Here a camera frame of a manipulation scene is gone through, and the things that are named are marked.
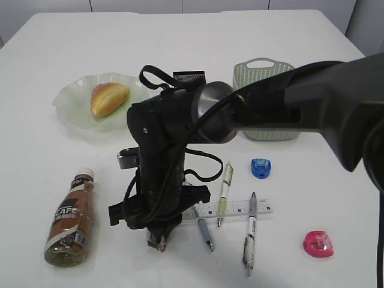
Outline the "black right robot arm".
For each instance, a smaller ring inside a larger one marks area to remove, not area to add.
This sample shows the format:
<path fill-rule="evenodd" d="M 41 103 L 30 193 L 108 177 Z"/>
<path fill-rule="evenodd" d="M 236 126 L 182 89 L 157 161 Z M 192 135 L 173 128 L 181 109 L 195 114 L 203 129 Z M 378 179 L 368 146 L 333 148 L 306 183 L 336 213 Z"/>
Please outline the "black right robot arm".
<path fill-rule="evenodd" d="M 191 143 L 227 143 L 239 130 L 317 132 L 341 165 L 359 162 L 383 190 L 383 55 L 351 62 L 308 64 L 233 90 L 224 82 L 180 82 L 144 66 L 139 80 L 158 96 L 134 103 L 128 129 L 137 143 L 121 152 L 123 169 L 136 168 L 121 203 L 109 207 L 111 225 L 168 236 L 182 213 L 210 199 L 207 187 L 183 186 Z"/>

